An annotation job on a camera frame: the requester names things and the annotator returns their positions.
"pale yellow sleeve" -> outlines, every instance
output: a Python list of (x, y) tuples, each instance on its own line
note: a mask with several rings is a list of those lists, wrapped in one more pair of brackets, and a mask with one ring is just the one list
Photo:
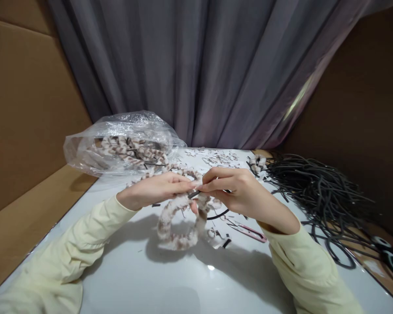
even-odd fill
[(270, 241), (272, 260), (294, 296), (298, 314), (361, 314), (361, 306), (338, 275), (330, 255), (303, 226), (294, 235), (276, 234), (259, 222)]
[(77, 314), (84, 269), (102, 256), (108, 238), (135, 214), (115, 196), (96, 205), (23, 265), (20, 275), (0, 295), (0, 313)]

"fingernail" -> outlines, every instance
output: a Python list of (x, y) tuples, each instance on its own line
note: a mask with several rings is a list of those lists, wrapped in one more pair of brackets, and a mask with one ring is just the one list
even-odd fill
[(190, 186), (193, 187), (193, 188), (199, 187), (200, 185), (201, 185), (201, 183), (198, 182), (198, 181), (192, 181), (190, 183)]

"curtain fold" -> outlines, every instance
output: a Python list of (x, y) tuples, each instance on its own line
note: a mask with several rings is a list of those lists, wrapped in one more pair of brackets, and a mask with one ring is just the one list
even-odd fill
[(368, 4), (49, 1), (93, 121), (151, 110), (189, 146), (237, 149), (272, 148), (284, 139)]

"finger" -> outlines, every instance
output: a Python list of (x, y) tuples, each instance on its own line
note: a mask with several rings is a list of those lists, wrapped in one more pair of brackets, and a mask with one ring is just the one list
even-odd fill
[(235, 190), (234, 178), (222, 178), (222, 179), (214, 179), (207, 184), (203, 184), (198, 187), (198, 190), (201, 192), (211, 192), (215, 190)]
[(168, 184), (167, 192), (172, 194), (185, 193), (189, 190), (196, 188), (200, 183), (197, 181), (183, 181)]
[(180, 174), (172, 173), (171, 174), (171, 179), (172, 183), (178, 183), (178, 182), (190, 182), (190, 179), (184, 176), (181, 176)]
[(213, 198), (218, 198), (225, 205), (228, 204), (228, 201), (230, 200), (230, 197), (232, 197), (229, 193), (224, 192), (222, 190), (215, 190), (215, 191), (212, 191), (212, 192), (208, 192), (208, 195), (213, 197)]
[(192, 201), (191, 203), (191, 211), (195, 214), (198, 215), (198, 207), (197, 207), (197, 202)]
[(217, 177), (219, 178), (231, 177), (234, 174), (236, 174), (235, 169), (212, 167), (202, 178), (202, 183), (206, 184)]

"hand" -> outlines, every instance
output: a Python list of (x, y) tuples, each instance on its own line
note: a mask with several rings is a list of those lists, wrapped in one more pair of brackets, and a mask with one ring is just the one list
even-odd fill
[[(198, 185), (198, 182), (191, 181), (184, 176), (166, 172), (126, 188), (117, 194), (117, 200), (124, 207), (137, 211), (142, 207), (173, 198), (177, 193), (185, 193), (195, 189)], [(193, 212), (197, 211), (195, 202), (191, 204), (191, 209)]]
[(218, 198), (232, 212), (264, 222), (284, 234), (294, 234), (300, 229), (300, 223), (288, 207), (247, 169), (213, 167), (204, 175), (203, 185), (198, 190)]

